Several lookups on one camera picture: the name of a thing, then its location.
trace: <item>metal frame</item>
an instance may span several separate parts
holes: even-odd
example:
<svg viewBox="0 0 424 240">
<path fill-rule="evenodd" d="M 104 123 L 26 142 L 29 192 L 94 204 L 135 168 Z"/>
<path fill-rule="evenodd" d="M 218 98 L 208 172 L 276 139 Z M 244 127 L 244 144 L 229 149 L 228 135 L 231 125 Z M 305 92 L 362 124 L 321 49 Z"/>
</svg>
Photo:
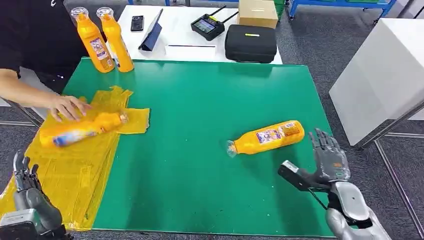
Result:
<svg viewBox="0 0 424 240">
<path fill-rule="evenodd" d="M 348 2 L 346 0 L 335 0 L 335 1 L 321 1 L 321 0 L 286 0 L 291 2 L 291 8 L 289 11 L 290 20 L 295 18 L 295 13 L 298 5 L 313 5 L 313 6 L 329 6 L 329 7 L 349 7 L 349 8 L 362 8 L 362 9 L 382 9 L 381 15 L 374 21 L 376 24 L 377 21 L 386 16 L 393 5 L 396 3 L 396 0 L 379 0 L 376 3 L 369 2 Z"/>
<path fill-rule="evenodd" d="M 24 115 L 29 121 L 0 121 L 0 126 L 26 126 L 36 128 L 41 127 L 42 122 L 38 120 L 34 115 L 32 115 L 29 111 L 27 111 L 23 106 L 13 101 L 9 101 L 6 99 L 3 100 L 12 108 Z"/>
<path fill-rule="evenodd" d="M 403 204 L 405 204 L 405 207 L 409 213 L 409 216 L 412 218 L 412 221 L 415 225 L 416 230 L 418 231 L 419 237 L 421 239 L 424 239 L 424 228 L 421 224 L 420 220 L 417 217 L 417 214 L 414 211 L 414 208 L 409 200 L 409 197 L 407 196 L 404 188 L 402 187 L 401 182 L 398 179 L 398 176 L 396 175 L 395 170 L 392 167 L 392 164 L 389 161 L 389 158 L 387 157 L 386 153 L 383 150 L 383 147 L 381 146 L 379 139 L 383 136 L 386 137 L 395 137 L 395 138 L 413 138 L 413 139 L 424 139 L 424 134 L 417 134 L 417 133 L 400 133 L 400 132 L 391 132 L 395 127 L 397 127 L 401 122 L 404 120 L 409 119 L 416 113 L 418 113 L 420 110 L 424 109 L 424 99 L 419 102 L 418 104 L 414 105 L 411 109 L 406 111 L 404 114 L 402 114 L 400 117 L 395 119 L 393 122 L 391 122 L 389 125 L 387 125 L 385 128 L 380 130 L 378 133 L 376 133 L 374 136 L 372 136 L 370 139 L 368 139 L 364 144 L 360 146 L 361 149 L 367 148 L 371 143 L 374 143 L 377 147 L 378 152 L 380 153 L 381 158 L 384 161 L 384 164 L 387 168 L 387 171 L 390 174 L 391 179 L 394 182 L 394 185 L 396 186 L 397 192 L 400 194 L 400 197 L 402 198 Z"/>
</svg>

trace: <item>person's hand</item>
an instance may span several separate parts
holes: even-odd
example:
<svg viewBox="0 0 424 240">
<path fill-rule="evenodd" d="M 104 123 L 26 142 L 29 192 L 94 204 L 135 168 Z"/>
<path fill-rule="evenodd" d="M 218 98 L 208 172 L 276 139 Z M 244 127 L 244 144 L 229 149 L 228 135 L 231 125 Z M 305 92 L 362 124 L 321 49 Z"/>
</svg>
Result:
<svg viewBox="0 0 424 240">
<path fill-rule="evenodd" d="M 55 96 L 48 106 L 50 109 L 51 115 L 58 122 L 62 122 L 61 117 L 58 113 L 61 113 L 69 120 L 79 120 L 80 117 L 77 114 L 78 109 L 82 115 L 86 115 L 86 111 L 91 108 L 91 106 L 74 96 Z"/>
</svg>

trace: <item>white table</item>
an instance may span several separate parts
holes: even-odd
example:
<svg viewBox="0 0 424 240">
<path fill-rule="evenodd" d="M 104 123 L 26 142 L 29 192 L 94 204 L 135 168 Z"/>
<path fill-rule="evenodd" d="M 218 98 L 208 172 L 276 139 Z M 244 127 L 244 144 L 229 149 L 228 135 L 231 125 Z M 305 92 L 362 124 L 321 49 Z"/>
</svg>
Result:
<svg viewBox="0 0 424 240">
<path fill-rule="evenodd" d="M 139 50 L 139 46 L 143 37 L 147 32 L 147 28 L 153 21 L 154 17 L 163 9 L 159 19 L 162 26 L 159 38 L 153 51 Z M 225 32 L 221 33 L 212 41 L 207 41 L 198 33 L 192 31 L 190 24 L 204 14 L 211 14 L 218 8 L 215 7 L 184 7 L 184 6 L 147 6 L 147 5 L 127 5 L 120 16 L 118 23 L 122 29 L 122 39 L 128 48 L 129 55 L 132 59 L 137 60 L 171 60 L 171 61 L 203 61 L 203 62 L 233 62 L 225 57 L 224 41 L 227 29 L 231 24 L 237 23 L 237 16 L 225 23 Z M 235 12 L 237 8 L 224 8 L 214 15 L 220 21 L 225 20 Z M 131 32 L 132 16 L 144 16 L 144 31 Z M 181 52 L 180 57 L 175 55 L 166 55 L 165 46 L 167 45 L 215 45 L 216 51 L 212 59 L 201 59 L 199 56 L 187 56 Z M 272 64 L 283 64 L 280 53 L 277 49 Z"/>
<path fill-rule="evenodd" d="M 424 19 L 380 19 L 332 86 L 350 145 L 424 100 L 423 29 Z M 410 119 L 424 120 L 424 111 Z"/>
</svg>

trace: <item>person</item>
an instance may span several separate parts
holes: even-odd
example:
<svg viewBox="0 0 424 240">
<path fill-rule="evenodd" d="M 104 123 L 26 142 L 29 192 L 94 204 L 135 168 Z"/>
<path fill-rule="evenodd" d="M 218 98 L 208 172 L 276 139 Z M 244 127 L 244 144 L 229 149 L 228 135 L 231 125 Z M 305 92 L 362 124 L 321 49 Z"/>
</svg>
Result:
<svg viewBox="0 0 424 240">
<path fill-rule="evenodd" d="M 70 120 L 78 120 L 78 110 L 85 115 L 90 105 L 59 95 L 88 56 L 63 0 L 1 0 L 0 10 L 0 98 L 50 109 L 58 121 L 58 113 Z M 21 81 L 20 68 L 58 94 Z"/>
</svg>

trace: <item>floor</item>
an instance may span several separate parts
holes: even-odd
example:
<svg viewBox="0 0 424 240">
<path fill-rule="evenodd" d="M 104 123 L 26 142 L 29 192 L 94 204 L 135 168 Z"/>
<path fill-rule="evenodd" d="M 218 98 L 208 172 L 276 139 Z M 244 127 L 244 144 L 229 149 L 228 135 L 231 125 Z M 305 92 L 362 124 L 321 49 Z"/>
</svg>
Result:
<svg viewBox="0 0 424 240">
<path fill-rule="evenodd" d="M 88 4 L 86 0 L 81 0 L 81 2 L 83 2 L 81 4 Z M 163 5 L 164 1 L 141 0 L 135 1 L 135 3 Z M 174 3 L 174 5 L 179 4 L 183 5 L 184 1 L 178 0 L 177 3 Z M 222 5 L 223 3 L 210 1 L 192 1 L 193 7 L 216 7 Z M 122 11 L 120 6 L 116 10 L 117 15 Z M 227 3 L 227 6 L 237 7 L 237 4 Z M 277 44 L 284 64 L 301 64 L 309 67 L 333 135 L 339 141 L 342 148 L 346 150 L 352 174 L 351 182 L 361 189 L 365 201 L 375 211 L 392 239 L 403 240 L 407 238 L 409 240 L 415 240 L 419 239 L 417 231 L 390 179 L 376 147 L 371 145 L 366 150 L 357 150 L 349 146 L 328 94 L 332 84 L 372 30 L 372 22 L 379 14 L 380 12 L 378 10 L 371 9 L 362 11 L 357 8 L 300 6 L 296 13 L 296 19 L 293 22 L 288 22 L 287 12 L 283 14 L 281 23 L 276 28 Z M 20 118 L 21 116 L 11 111 L 11 109 L 0 107 L 0 120 L 18 120 Z M 398 127 L 397 131 L 403 133 L 424 132 L 424 127 L 418 121 L 409 121 Z M 17 149 L 25 149 L 34 135 L 35 130 L 33 128 L 0 126 L 0 190 L 6 186 L 12 173 L 12 162 L 7 161 L 7 156 L 13 154 Z M 424 188 L 422 188 L 424 177 L 421 171 L 424 168 L 424 162 L 422 161 L 424 155 L 423 142 L 419 139 L 393 137 L 383 137 L 380 142 L 397 171 L 398 177 L 419 219 L 421 222 L 424 222 Z M 75 232 L 73 234 L 76 236 L 76 239 L 81 240 L 285 239 L 260 236 L 116 231 L 88 231 Z"/>
</svg>

